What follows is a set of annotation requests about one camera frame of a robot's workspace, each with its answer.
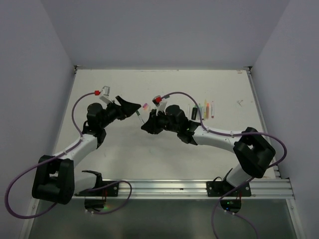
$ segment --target black mounting plate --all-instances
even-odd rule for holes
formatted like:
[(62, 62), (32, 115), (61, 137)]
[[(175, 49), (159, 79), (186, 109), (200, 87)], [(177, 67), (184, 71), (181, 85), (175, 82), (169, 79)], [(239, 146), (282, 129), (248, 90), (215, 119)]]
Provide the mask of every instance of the black mounting plate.
[[(227, 192), (217, 192), (214, 188), (220, 188), (222, 181), (208, 181), (206, 182), (206, 190), (208, 197), (221, 197)], [(235, 192), (228, 195), (228, 197), (237, 197), (241, 193), (242, 197), (251, 197), (250, 185), (247, 183), (245, 186), (236, 190)]]
[[(109, 185), (109, 184), (114, 183), (114, 182), (116, 182), (116, 181), (102, 181), (101, 187)], [(119, 193), (119, 184), (120, 183), (116, 183), (109, 188), (99, 190), (96, 192), (82, 191), (82, 192), (76, 194), (75, 196), (78, 196), (78, 197), (101, 197), (101, 196), (104, 196), (103, 192), (106, 192), (107, 197), (117, 197), (118, 193)]]

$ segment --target robotic arm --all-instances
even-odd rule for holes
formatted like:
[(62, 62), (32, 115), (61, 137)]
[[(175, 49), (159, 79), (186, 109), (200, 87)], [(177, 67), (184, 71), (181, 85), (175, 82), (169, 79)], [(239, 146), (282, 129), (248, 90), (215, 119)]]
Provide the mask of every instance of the robotic arm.
[(44, 155), (39, 163), (54, 156), (63, 156), (37, 168), (32, 188), (32, 196), (55, 203), (67, 204), (74, 194), (103, 186), (102, 175), (98, 172), (85, 170), (74, 173), (74, 167), (90, 152), (99, 148), (106, 136), (105, 127), (114, 120), (124, 120), (133, 115), (141, 105), (134, 104), (116, 96), (120, 105), (109, 99), (109, 87), (104, 87), (100, 99), (107, 104), (103, 109), (101, 104), (93, 103), (87, 108), (87, 121), (84, 122), (82, 135), (64, 151), (53, 156)]
[(262, 178), (276, 152), (261, 135), (234, 136), (240, 133), (257, 132), (248, 127), (245, 131), (234, 132), (220, 129), (210, 130), (229, 136), (210, 133), (201, 127), (199, 122), (188, 120), (178, 105), (166, 107), (166, 100), (154, 98), (157, 106), (150, 112), (148, 121), (141, 127), (151, 134), (159, 134), (163, 130), (177, 133), (184, 143), (194, 145), (210, 145), (235, 153), (239, 164), (223, 179), (217, 191), (226, 193), (239, 186), (251, 177)]

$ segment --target white tabletop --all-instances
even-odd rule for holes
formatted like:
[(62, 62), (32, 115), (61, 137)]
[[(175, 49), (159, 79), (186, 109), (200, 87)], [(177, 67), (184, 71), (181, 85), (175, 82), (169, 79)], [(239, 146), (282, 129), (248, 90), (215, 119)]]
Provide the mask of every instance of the white tabletop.
[[(152, 99), (173, 91), (189, 93), (203, 105), (214, 101), (214, 118), (207, 126), (225, 130), (254, 127), (262, 131), (257, 107), (245, 71), (217, 70), (78, 70), (63, 120), (56, 151), (75, 141), (78, 132), (71, 121), (75, 101), (85, 93), (111, 87), (110, 96), (153, 106)], [(99, 102), (96, 96), (84, 98), (75, 110), (80, 127), (86, 120), (87, 107)], [(177, 104), (187, 111), (194, 104), (186, 96), (174, 95), (168, 105)], [(144, 121), (148, 112), (139, 110)], [(185, 144), (176, 133), (163, 131), (151, 135), (141, 130), (142, 123), (134, 114), (116, 120), (106, 128), (104, 143), (83, 159), (76, 171), (94, 170), (108, 179), (213, 179), (223, 177), (238, 164), (235, 154), (211, 147)], [(268, 169), (265, 178), (275, 178)]]

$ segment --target cable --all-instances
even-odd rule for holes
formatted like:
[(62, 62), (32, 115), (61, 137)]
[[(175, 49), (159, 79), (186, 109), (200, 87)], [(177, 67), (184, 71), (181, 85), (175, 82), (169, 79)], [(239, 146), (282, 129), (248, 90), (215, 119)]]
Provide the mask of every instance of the cable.
[[(93, 93), (87, 93), (87, 94), (81, 96), (81, 97), (75, 102), (75, 104), (74, 104), (74, 106), (73, 106), (73, 108), (72, 108), (72, 122), (73, 122), (75, 128), (77, 129), (77, 131), (80, 133), (80, 137), (82, 137), (83, 134), (82, 134), (80, 128), (79, 128), (79, 127), (77, 126), (77, 124), (75, 123), (75, 120), (74, 120), (74, 110), (75, 110), (76, 105), (79, 103), (79, 101), (80, 101), (81, 99), (83, 99), (84, 97), (89, 96), (89, 95), (94, 95), (94, 92), (93, 92)], [(36, 165), (34, 165), (34, 166), (31, 166), (30, 168), (24, 170), (22, 173), (20, 173), (19, 175), (17, 175), (17, 176), (9, 183), (9, 185), (8, 185), (6, 191), (5, 191), (5, 195), (4, 195), (4, 205), (5, 205), (6, 210), (7, 210), (12, 216), (14, 216), (14, 217), (16, 217), (16, 218), (20, 218), (20, 219), (32, 219), (32, 218), (37, 218), (37, 217), (40, 217), (40, 216), (42, 216), (43, 214), (49, 212), (57, 203), (53, 203), (48, 209), (44, 210), (43, 212), (38, 213), (38, 214), (35, 214), (35, 215), (31, 215), (31, 216), (24, 216), (24, 215), (19, 215), (19, 214), (15, 213), (15, 212), (12, 210), (12, 208), (10, 207), (10, 204), (9, 204), (9, 193), (10, 193), (10, 190), (11, 190), (12, 186), (15, 184), (15, 182), (16, 182), (20, 177), (22, 177), (24, 174), (28, 173), (28, 172), (31, 171), (32, 169), (35, 169), (35, 168), (37, 168), (37, 167), (40, 167), (40, 166), (42, 166), (42, 165), (44, 165), (44, 164), (46, 164), (46, 163), (50, 163), (50, 162), (52, 162), (53, 160), (55, 160), (55, 159), (57, 159), (57, 158), (59, 158), (59, 157), (65, 155), (65, 154), (67, 154), (68, 152), (74, 150), (77, 146), (79, 146), (81, 142), (82, 142), (82, 140), (79, 139), (79, 141), (78, 141), (74, 146), (72, 146), (72, 147), (70, 147), (69, 149), (67, 149), (64, 153), (61, 153), (61, 154), (59, 154), (59, 155), (57, 155), (57, 156), (54, 156), (53, 158), (51, 158), (51, 159), (49, 159), (49, 160), (46, 160), (46, 161), (43, 161), (43, 162), (41, 162), (41, 163), (38, 163), (38, 164), (36, 164)]]
[[(166, 95), (162, 96), (161, 98), (162, 98), (162, 99), (166, 99), (166, 98), (170, 97), (171, 95), (176, 95), (176, 94), (185, 95), (185, 96), (189, 97), (189, 98), (194, 102), (194, 104), (196, 105), (196, 107), (197, 107), (197, 109), (198, 109), (200, 125), (201, 125), (201, 127), (202, 127), (204, 130), (206, 130), (207, 132), (210, 132), (210, 133), (213, 133), (213, 134), (217, 134), (217, 135), (220, 135), (220, 136), (235, 136), (235, 137), (236, 137), (236, 136), (246, 136), (246, 135), (263, 135), (263, 136), (267, 136), (267, 137), (270, 137), (270, 138), (273, 138), (274, 140), (276, 140), (276, 141), (283, 147), (283, 149), (284, 149), (284, 154), (283, 154), (283, 156), (282, 156), (278, 161), (276, 161), (275, 163), (269, 165), (268, 168), (271, 168), (271, 167), (273, 167), (273, 166), (275, 166), (275, 165), (278, 165), (279, 163), (281, 163), (281, 162), (286, 158), (286, 156), (287, 156), (287, 147), (285, 146), (285, 144), (284, 144), (280, 139), (278, 139), (277, 137), (272, 136), (272, 135), (270, 135), (270, 134), (268, 134), (268, 133), (264, 133), (264, 132), (247, 132), (247, 133), (236, 133), (236, 134), (231, 135), (231, 134), (229, 134), (229, 133), (221, 133), (221, 132), (217, 132), (217, 131), (213, 131), (213, 130), (207, 129), (207, 128), (205, 127), (204, 123), (203, 123), (202, 115), (201, 115), (201, 113), (200, 113), (200, 108), (199, 108), (199, 106), (198, 106), (198, 103), (195, 101), (195, 99), (194, 99), (192, 96), (190, 96), (189, 94), (187, 94), (187, 93), (185, 93), (185, 92), (180, 92), (180, 91), (171, 92), (171, 93), (169, 93), (169, 94), (166, 94)], [(215, 236), (216, 236), (217, 239), (219, 239), (219, 237), (218, 237), (218, 235), (217, 235), (217, 232), (216, 232), (216, 229), (215, 229), (215, 225), (214, 225), (214, 215), (215, 215), (216, 208), (218, 207), (220, 201), (221, 201), (224, 197), (228, 196), (228, 195), (231, 194), (232, 192), (235, 192), (236, 190), (238, 190), (239, 188), (243, 187), (244, 185), (246, 185), (247, 183), (249, 183), (249, 182), (252, 181), (253, 179), (254, 179), (254, 178), (250, 178), (249, 180), (243, 182), (242, 184), (240, 184), (239, 186), (237, 186), (237, 187), (235, 187), (234, 189), (230, 190), (229, 192), (227, 192), (226, 194), (224, 194), (223, 196), (221, 196), (221, 197), (218, 199), (216, 205), (215, 205), (214, 208), (213, 208), (212, 214), (211, 214), (211, 226), (212, 226), (212, 228), (213, 228), (213, 232), (214, 232), (214, 234), (215, 234)], [(243, 217), (243, 216), (241, 216), (241, 215), (235, 214), (235, 216), (237, 216), (237, 217), (239, 217), (239, 218), (242, 218), (242, 219), (244, 219), (246, 222), (248, 222), (248, 223), (251, 225), (251, 227), (254, 229), (254, 231), (255, 231), (255, 233), (256, 233), (256, 235), (257, 235), (257, 238), (259, 238), (259, 234), (258, 234), (258, 232), (257, 232), (257, 229), (256, 229), (255, 226), (252, 224), (252, 222), (250, 222), (247, 218), (245, 218), (245, 217)]]
[(128, 182), (128, 181), (125, 181), (125, 180), (119, 180), (119, 181), (116, 181), (116, 182), (113, 182), (113, 183), (110, 183), (108, 185), (105, 185), (103, 187), (100, 187), (100, 188), (92, 188), (92, 189), (88, 189), (86, 190), (87, 192), (95, 192), (95, 191), (99, 191), (99, 190), (102, 190), (102, 189), (106, 189), (108, 187), (111, 187), (113, 186), (114, 184), (118, 184), (118, 183), (127, 183), (130, 187), (130, 193), (127, 197), (127, 199), (121, 204), (119, 205), (117, 208), (115, 209), (112, 209), (112, 210), (109, 210), (109, 211), (106, 211), (106, 212), (93, 212), (94, 214), (98, 214), (98, 215), (105, 215), (105, 214), (110, 214), (110, 213), (113, 213), (119, 209), (121, 209), (122, 207), (124, 207), (128, 202), (129, 202), (129, 199), (132, 195), (132, 185)]

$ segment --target whiteboard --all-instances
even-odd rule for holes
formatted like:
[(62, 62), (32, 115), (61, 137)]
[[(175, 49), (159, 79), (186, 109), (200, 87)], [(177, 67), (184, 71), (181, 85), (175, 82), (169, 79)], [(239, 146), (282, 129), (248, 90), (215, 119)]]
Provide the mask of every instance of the whiteboard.
[[(235, 70), (78, 70), (62, 123), (56, 151), (75, 141), (78, 132), (71, 121), (75, 101), (85, 93), (111, 87), (110, 96), (153, 106), (152, 99), (173, 91), (189, 93), (203, 105), (214, 101), (214, 118), (204, 124), (225, 130), (254, 127), (262, 131), (257, 107), (246, 71)], [(82, 127), (87, 107), (99, 102), (96, 96), (84, 98), (75, 110), (75, 120)], [(173, 95), (167, 105), (177, 104), (187, 111), (194, 104), (183, 95)], [(149, 112), (140, 110), (147, 121)], [(158, 135), (141, 130), (134, 114), (106, 127), (104, 143), (83, 159), (75, 171), (94, 170), (106, 179), (213, 179), (223, 177), (238, 164), (235, 154), (211, 147), (183, 143), (173, 132)], [(264, 178), (275, 178), (268, 169)]]

